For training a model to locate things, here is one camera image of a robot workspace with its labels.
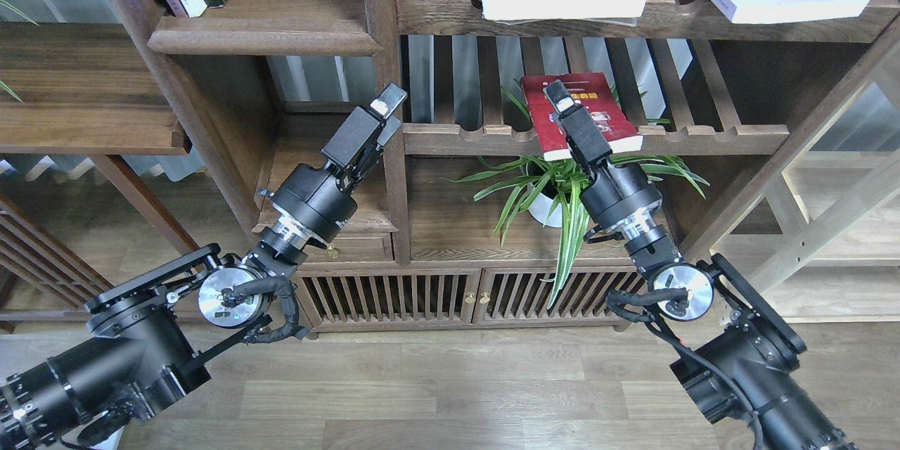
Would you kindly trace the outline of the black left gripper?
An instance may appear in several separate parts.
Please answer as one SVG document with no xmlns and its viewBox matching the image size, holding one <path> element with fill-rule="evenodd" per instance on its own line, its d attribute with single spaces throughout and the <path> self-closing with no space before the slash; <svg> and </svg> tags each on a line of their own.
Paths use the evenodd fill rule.
<svg viewBox="0 0 900 450">
<path fill-rule="evenodd" d="M 401 129 L 394 111 L 407 97 L 407 91 L 389 84 L 369 106 L 356 107 L 339 127 L 319 122 L 301 128 L 306 137 L 329 135 L 321 149 L 326 161 L 321 167 L 298 164 L 272 193 L 272 207 L 279 213 L 271 229 L 273 246 L 309 242 L 325 246 L 341 232 L 356 213 L 352 195 L 358 184 L 379 163 L 385 146 Z"/>
</svg>

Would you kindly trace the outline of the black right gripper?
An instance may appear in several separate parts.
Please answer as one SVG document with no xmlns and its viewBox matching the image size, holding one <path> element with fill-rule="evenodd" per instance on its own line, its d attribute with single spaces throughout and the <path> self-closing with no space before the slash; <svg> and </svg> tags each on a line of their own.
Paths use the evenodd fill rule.
<svg viewBox="0 0 900 450">
<path fill-rule="evenodd" d="M 643 169 L 635 162 L 612 164 L 612 149 L 601 130 L 559 79 L 544 88 L 544 96 L 554 108 L 555 122 L 565 133 L 573 159 L 588 179 L 586 188 L 573 185 L 572 199 L 593 221 L 589 233 L 648 234 L 655 229 L 662 197 Z"/>
</svg>

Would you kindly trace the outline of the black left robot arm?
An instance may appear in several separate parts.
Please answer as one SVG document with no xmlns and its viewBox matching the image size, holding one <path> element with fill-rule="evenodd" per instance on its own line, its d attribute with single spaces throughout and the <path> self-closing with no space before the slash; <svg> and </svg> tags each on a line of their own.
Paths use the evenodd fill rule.
<svg viewBox="0 0 900 450">
<path fill-rule="evenodd" d="M 305 248 L 328 246 L 356 212 L 353 192 L 401 129 L 406 98 L 390 84 L 355 108 L 325 164 L 297 165 L 270 194 L 279 219 L 243 257 L 209 244 L 89 300 L 90 339 L 4 383 L 2 447 L 51 446 L 80 428 L 75 448 L 90 449 L 208 382 L 206 363 L 229 347 L 304 338 L 290 278 Z"/>
</svg>

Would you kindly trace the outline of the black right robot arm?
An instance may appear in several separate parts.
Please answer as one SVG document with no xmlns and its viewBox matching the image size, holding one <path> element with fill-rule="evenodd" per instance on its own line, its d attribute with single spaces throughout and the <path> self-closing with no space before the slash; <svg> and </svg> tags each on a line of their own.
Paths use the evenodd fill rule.
<svg viewBox="0 0 900 450">
<path fill-rule="evenodd" d="M 585 241 L 624 239 L 626 251 L 648 283 L 643 294 L 610 292 L 607 306 L 627 321 L 646 325 L 672 345 L 672 372 L 710 422 L 745 421 L 755 449 L 854 449 L 840 430 L 791 379 L 806 344 L 723 255 L 695 264 L 684 260 L 653 219 L 661 193 L 637 164 L 614 165 L 611 148 L 591 115 L 561 81 L 544 88 L 554 121 L 589 186 L 578 197 L 595 226 Z M 722 334 L 693 350 L 667 321 L 695 321 L 722 295 L 731 321 Z"/>
</svg>

